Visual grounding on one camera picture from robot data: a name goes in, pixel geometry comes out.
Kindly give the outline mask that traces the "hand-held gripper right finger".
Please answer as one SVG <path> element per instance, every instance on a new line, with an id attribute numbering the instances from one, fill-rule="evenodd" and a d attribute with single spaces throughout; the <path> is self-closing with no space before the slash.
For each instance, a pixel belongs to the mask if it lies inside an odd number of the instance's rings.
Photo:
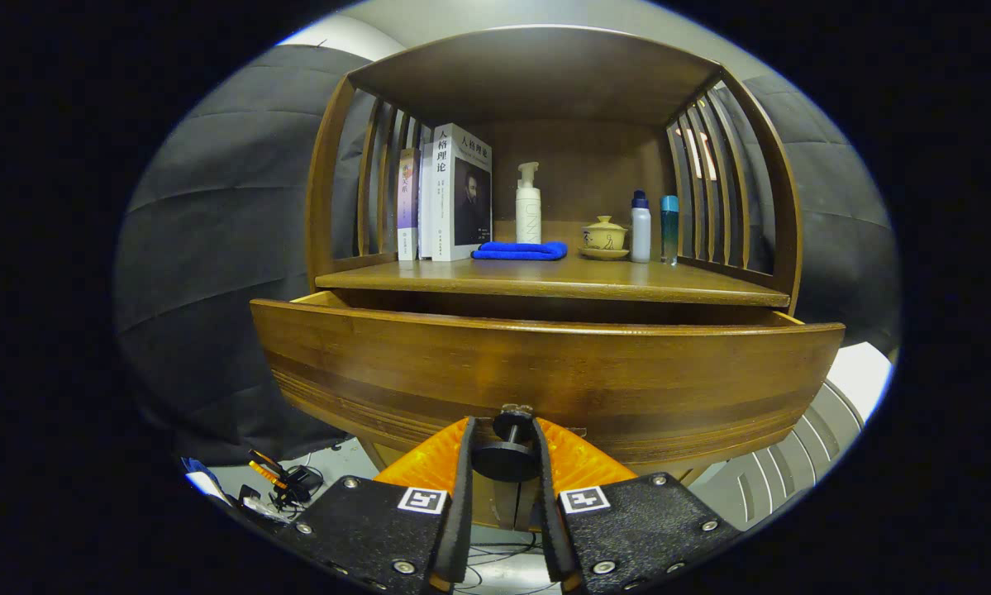
<path id="1" fill-rule="evenodd" d="M 743 539 L 666 472 L 639 475 L 534 418 L 548 574 L 564 594 L 658 594 Z"/>

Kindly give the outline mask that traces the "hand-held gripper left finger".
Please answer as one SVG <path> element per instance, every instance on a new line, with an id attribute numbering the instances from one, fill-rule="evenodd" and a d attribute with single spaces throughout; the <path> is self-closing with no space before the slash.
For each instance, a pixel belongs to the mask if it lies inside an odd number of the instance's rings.
<path id="1" fill-rule="evenodd" d="M 293 552 L 367 594 L 450 594 L 465 579 L 477 421 L 452 423 L 377 478 L 333 483 L 293 523 Z"/>

